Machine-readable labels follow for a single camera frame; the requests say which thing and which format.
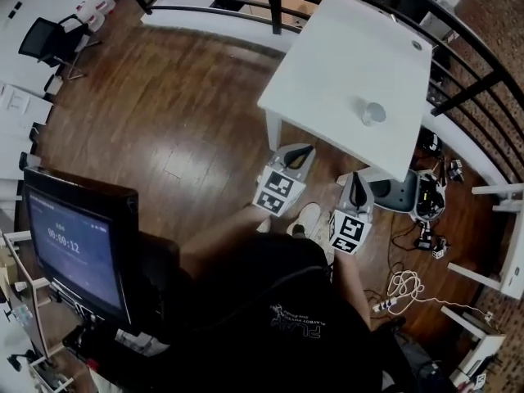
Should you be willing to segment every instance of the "metal railing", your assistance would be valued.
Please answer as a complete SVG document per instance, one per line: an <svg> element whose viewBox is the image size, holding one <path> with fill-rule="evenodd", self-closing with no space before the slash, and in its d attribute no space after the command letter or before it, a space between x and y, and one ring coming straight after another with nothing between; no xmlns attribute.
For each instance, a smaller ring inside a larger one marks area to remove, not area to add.
<svg viewBox="0 0 524 393"><path fill-rule="evenodd" d="M283 24L282 14L292 15L305 21L310 18L310 15L306 13L283 7L282 0L268 0L268 2L257 2L254 0L212 0L215 3L211 7L178 6L170 4L159 5L157 4L158 0L136 1L147 14L151 14L154 10L174 10L202 11L226 16L235 16L272 25L274 34L281 34L283 29L297 33L301 31L301 28L294 25ZM321 2L321 0L302 1L313 4L320 4ZM517 147L519 140L520 142L524 141L524 132L517 122L516 116L510 111L508 106L503 103L493 87L497 84L505 85L513 97L513 100L516 102L516 104L513 103L513 106L517 106L521 110L517 113L521 118L524 118L524 93L515 79L509 74L486 44L457 16L446 11L446 9L441 7L435 0L413 0L423 8L423 10L427 10L434 17L447 24L456 35L458 35L475 51L475 53L484 61L485 65L489 66L490 72L481 76L467 60L462 58L458 52L452 48L449 43L437 38L434 34L425 30L419 23L410 19L405 14L376 0L360 1L391 15L391 17L396 21L402 22L404 25L429 41L434 46L434 53L435 51L444 53L453 61L456 66L455 69L462 68L463 71L467 72L468 77L470 77L469 81L472 82L469 84L461 82L453 74L451 71L452 69L445 68L436 59L433 59L431 70L437 72L444 78L442 83L445 85L437 83L434 79L430 79L428 84L429 89L432 91L432 94L439 95L439 97L428 96L427 100L434 106L431 113L435 116L441 114L447 115L477 143L479 148L483 150L493 164L499 169L500 173L509 182L515 180L524 181L524 157L522 155L522 149L519 150ZM235 7L248 5L268 9L270 10L271 18L253 16L236 10L228 10L228 5L232 4L234 4ZM495 113L489 110L486 107L486 104L480 100L479 95L481 93L484 93L482 97L483 100L485 100L486 95L488 95L495 102L495 105L500 109L504 121L500 121L499 118L496 118ZM474 105L473 109L469 108L469 106L472 106L468 105L470 103ZM470 127L466 127L463 122L459 120L459 117L456 115L457 111L455 110L458 110L460 115L463 115L468 119ZM489 142L493 147L493 150L488 150L485 147L485 144L475 137L476 130L478 130L478 133ZM499 138L496 138L496 135L492 134L493 131L496 131L495 134L499 134ZM510 133L513 133L515 138L511 138L509 135Z"/></svg>

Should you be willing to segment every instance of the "metal frame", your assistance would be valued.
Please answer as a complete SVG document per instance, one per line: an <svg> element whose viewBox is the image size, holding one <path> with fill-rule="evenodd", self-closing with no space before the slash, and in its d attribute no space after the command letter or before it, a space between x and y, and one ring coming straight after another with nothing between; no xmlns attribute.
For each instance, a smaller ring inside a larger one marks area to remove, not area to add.
<svg viewBox="0 0 524 393"><path fill-rule="evenodd" d="M271 11L271 19L265 19L258 16L249 16L243 13L239 13L237 11L221 10L213 7L186 7L177 6L176 3L174 5L163 4L161 6L157 6L155 4L155 1L156 0L137 0L137 3L147 14L151 14L153 10L203 11L209 13L219 13L227 16L241 17L243 19L255 20L265 23L267 25L272 25L274 34L281 34L282 29L292 30L297 33L300 32L300 28L296 28L290 25L284 25L282 23L282 13L287 13L292 16L299 17L303 20L309 19L309 15L282 7L282 0L269 0L269 4L252 2L250 0L215 0L243 2L246 5L252 5L269 9ZM312 2L313 4L320 3L320 0L303 1ZM515 79L509 74L506 68L500 63L495 54L486 46L486 44L457 16L446 11L446 9L441 7L435 0L413 0L420 7L424 8L424 10L428 10L436 18L446 23L460 38L462 38L469 46L471 46L472 49L490 66L491 72L485 75L484 77L481 77L475 71L475 69L473 69L473 67L468 64L467 61L465 61L452 47L449 46L447 42L427 32L422 28L420 24L408 18L403 13L400 13L395 8L385 6L384 4L375 0L360 1L365 2L377 8L380 11L384 11L387 15L390 15L394 21L402 22L405 26L411 28L416 33L420 34L425 39L430 41L432 44L435 45L435 48L441 48L447 56L455 60L462 68L464 68L464 70L468 74L472 76L472 78L474 79L473 83L464 85L460 83L460 81L457 78L455 78L449 70L447 70L442 65L438 64L436 61L433 61L432 66L438 69L445 76L446 80L449 80L450 83L454 84L458 88L458 91L453 95L449 95L438 84L431 81L429 83L429 87L434 88L438 93L444 94L445 96L445 100L440 103L428 99L428 101L434 106L434 109L431 111L431 113L435 116L441 114L448 116L473 141L476 141L476 138L474 137L472 132L470 132L462 124L460 124L457 121L455 115L452 115L451 111L457 108L462 115L465 115L469 119L474 128L479 129L486 136L490 144L497 151L497 154L501 159L499 161L497 161L492 156L492 153L489 153L486 150L486 148L482 146L482 144L477 144L483 150L483 152L490 158L494 165L499 169L500 173L506 178L506 180L510 181L510 178L508 174L505 173L504 169L511 170L511 172L515 175L516 179L520 181L524 180L524 174L519 171L524 169L524 156L518 150L517 144L509 136L509 131L516 132L517 137L524 140L524 131L521 129L517 120L515 119L511 111L508 109L508 107L504 105L504 103L500 100L500 97L495 93L493 87L496 84L504 84L508 88L509 92L511 93L511 95L513 96L513 98L515 99L515 101L520 106L523 112L524 92L520 89ZM508 130L507 127L503 127L501 124L499 124L495 119L494 115L488 111L486 106L479 102L479 100L477 99L479 93L485 93L491 99L493 99L495 105L502 111L504 116L508 119L509 123L511 124L510 130ZM497 141L490 135L490 133L486 131L486 129L482 125L483 121L479 120L478 115L474 115L466 109L466 107L464 106L464 103L466 102L472 102L473 104L475 104L478 110L488 118L488 120L496 127L497 132L502 136L504 142L507 143L507 147L505 146L505 144L498 144ZM510 158L509 155L511 155L511 153L508 152L508 148L515 155L514 159Z"/></svg>

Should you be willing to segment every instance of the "brown wood plank floor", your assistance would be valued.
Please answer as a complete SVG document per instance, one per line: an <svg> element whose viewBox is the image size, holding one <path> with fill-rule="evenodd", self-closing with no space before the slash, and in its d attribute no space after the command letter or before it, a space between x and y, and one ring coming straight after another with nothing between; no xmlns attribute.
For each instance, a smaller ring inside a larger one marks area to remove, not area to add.
<svg viewBox="0 0 524 393"><path fill-rule="evenodd" d="M37 154L46 166L135 187L141 230L183 243L253 197L255 178L271 154L256 101L282 55L208 34L148 29L140 15L133 1L118 1L102 30L105 43L81 62L89 76L64 85ZM362 167L310 134L284 126L282 144L294 142L313 143L317 157L304 196L277 228L311 201L329 211L341 193L336 176ZM449 185L448 208L438 226L452 245L449 254L436 261L426 252L392 246L391 263L403 260L416 270L426 297L468 304L477 285L448 272L447 262L489 269L498 234L491 199L471 194L482 179L468 167L465 177L464 185ZM411 224L406 215L392 223L393 216L375 209L372 233L358 253L364 286L381 293L391 230L400 233ZM415 233L399 242L412 246L414 238ZM439 308L415 304L405 314L406 330L434 359L449 355L448 337L458 331Z"/></svg>

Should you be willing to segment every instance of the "shoe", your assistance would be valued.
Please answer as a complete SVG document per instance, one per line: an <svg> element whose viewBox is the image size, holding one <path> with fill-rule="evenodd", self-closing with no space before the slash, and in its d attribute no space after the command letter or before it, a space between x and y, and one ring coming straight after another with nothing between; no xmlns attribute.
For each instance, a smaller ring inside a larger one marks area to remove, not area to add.
<svg viewBox="0 0 524 393"><path fill-rule="evenodd" d="M305 206L302 211L300 212L298 219L291 223L289 227L287 228L286 233L287 234L293 234L293 228L296 224L299 224L301 226L304 226L304 234L307 238L311 237L311 233L313 232L315 226L317 225L318 219L320 218L320 206L315 203L311 202L307 206Z"/></svg>
<svg viewBox="0 0 524 393"><path fill-rule="evenodd" d="M269 230L271 229L271 218L268 217L264 220L264 222L256 229L259 233L269 233Z"/></svg>

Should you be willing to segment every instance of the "blue screen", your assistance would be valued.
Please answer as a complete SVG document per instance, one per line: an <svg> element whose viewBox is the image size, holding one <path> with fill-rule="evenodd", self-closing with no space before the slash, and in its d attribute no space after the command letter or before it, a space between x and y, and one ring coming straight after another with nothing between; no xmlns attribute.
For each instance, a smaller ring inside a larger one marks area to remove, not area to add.
<svg viewBox="0 0 524 393"><path fill-rule="evenodd" d="M121 309L109 226L33 192L29 208L40 260L89 294Z"/></svg>

